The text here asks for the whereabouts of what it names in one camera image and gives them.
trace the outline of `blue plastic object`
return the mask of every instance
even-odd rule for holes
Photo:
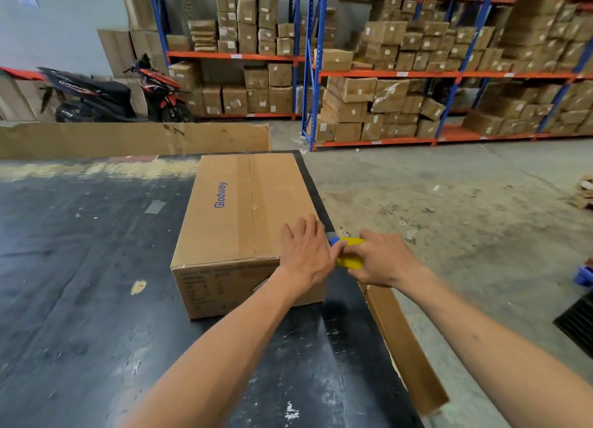
[[[593,289],[593,268],[587,266],[579,267],[579,273],[575,275],[573,281],[576,284]]]

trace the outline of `person's right arm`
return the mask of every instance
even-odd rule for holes
[[[363,230],[360,236],[365,242],[344,252],[359,255],[363,267],[348,272],[410,297],[512,427],[591,426],[593,387],[579,375],[449,290],[399,235]]]

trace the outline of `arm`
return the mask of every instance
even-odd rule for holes
[[[348,272],[362,283],[395,287],[418,304],[511,426],[591,425],[593,388],[585,380],[449,290],[395,233],[360,236],[365,242],[344,252],[362,257],[363,268]]]
[[[330,250],[314,215],[294,230],[285,225],[280,267],[172,365],[122,428],[223,425],[280,321],[297,298],[326,279],[343,245]]]

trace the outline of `concrete floor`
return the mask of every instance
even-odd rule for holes
[[[304,147],[272,123],[275,149]],[[307,168],[336,229],[397,231],[458,293],[593,384],[591,359],[552,324],[583,294],[593,212],[567,198],[591,173],[593,139],[322,150]],[[451,402],[429,427],[505,427],[436,328],[396,293]]]

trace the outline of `hand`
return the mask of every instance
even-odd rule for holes
[[[330,249],[324,225],[312,214],[306,220],[301,217],[292,230],[284,224],[281,234],[280,267],[287,270],[297,299],[327,278],[346,241]]]
[[[360,237],[365,242],[344,248],[344,254],[362,258],[362,268],[348,269],[348,273],[359,282],[402,290],[408,282],[422,274],[424,266],[398,234],[382,235],[362,230]]]

